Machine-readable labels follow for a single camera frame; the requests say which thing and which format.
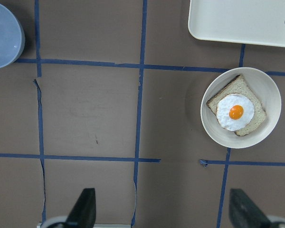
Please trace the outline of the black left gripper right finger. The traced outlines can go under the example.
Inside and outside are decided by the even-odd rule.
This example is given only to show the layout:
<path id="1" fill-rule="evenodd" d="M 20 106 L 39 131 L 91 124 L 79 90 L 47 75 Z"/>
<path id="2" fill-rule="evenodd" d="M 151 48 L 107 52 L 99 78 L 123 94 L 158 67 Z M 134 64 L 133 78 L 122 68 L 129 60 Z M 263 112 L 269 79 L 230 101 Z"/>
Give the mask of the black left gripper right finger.
<path id="1" fill-rule="evenodd" d="M 229 220 L 234 228 L 269 228 L 270 220 L 242 189 L 230 189 Z"/>

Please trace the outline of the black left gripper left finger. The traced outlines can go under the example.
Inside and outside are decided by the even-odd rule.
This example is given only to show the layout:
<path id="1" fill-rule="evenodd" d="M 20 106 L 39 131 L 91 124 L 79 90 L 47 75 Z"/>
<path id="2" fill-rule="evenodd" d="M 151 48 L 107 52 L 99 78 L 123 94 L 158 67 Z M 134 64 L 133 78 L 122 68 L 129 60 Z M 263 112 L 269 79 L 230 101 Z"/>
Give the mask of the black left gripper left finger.
<path id="1" fill-rule="evenodd" d="M 94 226 L 96 219 L 95 189 L 83 189 L 69 213 L 66 226 Z"/>

